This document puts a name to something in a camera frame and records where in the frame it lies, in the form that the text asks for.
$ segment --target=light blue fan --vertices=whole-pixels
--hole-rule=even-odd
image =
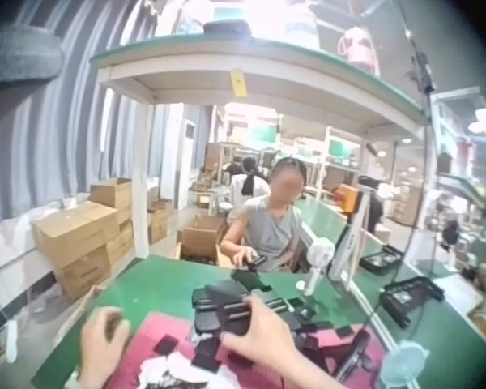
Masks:
[[[382,362],[377,376],[377,389],[404,388],[423,371],[430,352],[416,342],[403,340],[391,350]]]

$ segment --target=orange machine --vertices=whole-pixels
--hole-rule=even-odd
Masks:
[[[340,184],[333,193],[333,200],[343,213],[351,214],[356,209],[359,193],[360,191],[352,186]]]

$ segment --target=gray sleeveless top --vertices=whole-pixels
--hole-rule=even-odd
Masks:
[[[249,213],[249,223],[245,242],[273,262],[290,246],[297,245],[302,219],[301,211],[294,206],[280,220],[274,218],[268,210],[269,197],[267,194],[246,201],[244,209]]]

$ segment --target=woman in gray sleeveless top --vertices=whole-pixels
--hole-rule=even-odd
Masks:
[[[273,271],[293,258],[301,231],[301,213],[293,202],[306,182],[306,166],[286,157],[271,171],[271,193],[248,200],[227,231],[220,250],[236,267],[257,255],[268,258],[263,270]]]

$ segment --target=yellow tag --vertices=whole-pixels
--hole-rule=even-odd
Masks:
[[[232,90],[236,97],[246,97],[245,76],[242,71],[231,71],[230,79],[232,81]]]

